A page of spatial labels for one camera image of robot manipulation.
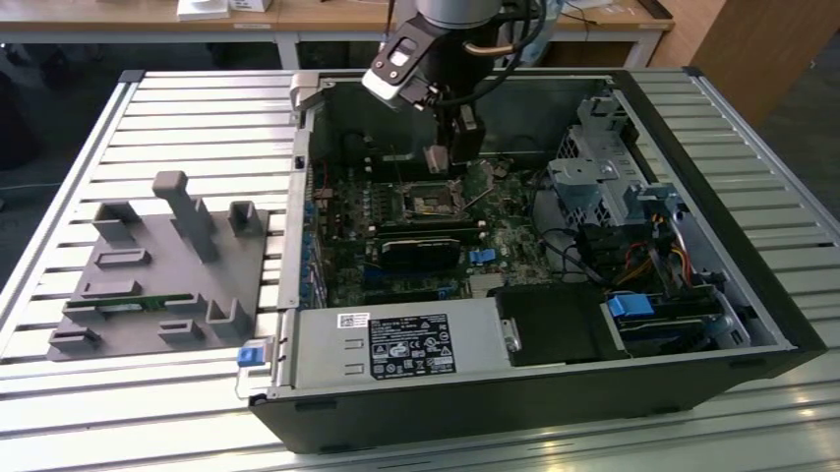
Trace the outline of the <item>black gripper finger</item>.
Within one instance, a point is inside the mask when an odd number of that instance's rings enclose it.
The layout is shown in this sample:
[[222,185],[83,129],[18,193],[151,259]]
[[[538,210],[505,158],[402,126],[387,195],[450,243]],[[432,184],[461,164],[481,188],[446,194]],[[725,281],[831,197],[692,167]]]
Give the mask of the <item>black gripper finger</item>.
[[473,104],[460,106],[453,119],[450,158],[456,164],[473,160],[482,148],[486,136],[485,122]]

